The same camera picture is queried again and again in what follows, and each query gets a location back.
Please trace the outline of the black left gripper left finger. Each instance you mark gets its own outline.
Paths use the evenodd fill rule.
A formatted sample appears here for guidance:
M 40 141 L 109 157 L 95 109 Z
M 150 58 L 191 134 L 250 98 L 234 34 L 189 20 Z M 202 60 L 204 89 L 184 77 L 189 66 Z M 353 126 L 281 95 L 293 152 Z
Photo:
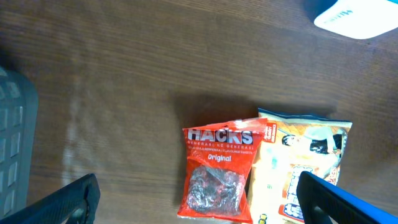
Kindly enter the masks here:
M 93 224 L 100 195 L 96 176 L 87 174 L 3 218 L 1 224 Z

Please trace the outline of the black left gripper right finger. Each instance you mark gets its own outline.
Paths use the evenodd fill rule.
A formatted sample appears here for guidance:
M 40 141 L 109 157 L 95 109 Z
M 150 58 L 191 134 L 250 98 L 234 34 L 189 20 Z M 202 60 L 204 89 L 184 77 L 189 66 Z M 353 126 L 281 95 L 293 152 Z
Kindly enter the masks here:
M 307 171 L 299 177 L 297 197 L 305 223 L 397 223 L 397 217 Z

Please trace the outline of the beige snack bag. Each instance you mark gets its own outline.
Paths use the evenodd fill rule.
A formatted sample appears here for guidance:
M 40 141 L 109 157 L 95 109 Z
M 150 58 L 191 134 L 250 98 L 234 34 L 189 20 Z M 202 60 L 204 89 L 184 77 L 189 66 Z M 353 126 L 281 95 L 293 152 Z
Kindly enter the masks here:
M 297 197 L 303 171 L 336 185 L 351 121 L 260 109 L 271 126 L 251 169 L 248 204 L 253 223 L 303 223 Z

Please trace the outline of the red snack package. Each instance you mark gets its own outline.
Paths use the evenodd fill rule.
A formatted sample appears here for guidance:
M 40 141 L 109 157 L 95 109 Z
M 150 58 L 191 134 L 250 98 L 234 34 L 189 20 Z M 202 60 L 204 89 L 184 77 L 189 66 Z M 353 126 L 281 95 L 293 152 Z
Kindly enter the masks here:
M 252 223 L 245 186 L 267 124 L 252 118 L 183 129 L 187 165 L 179 217 Z

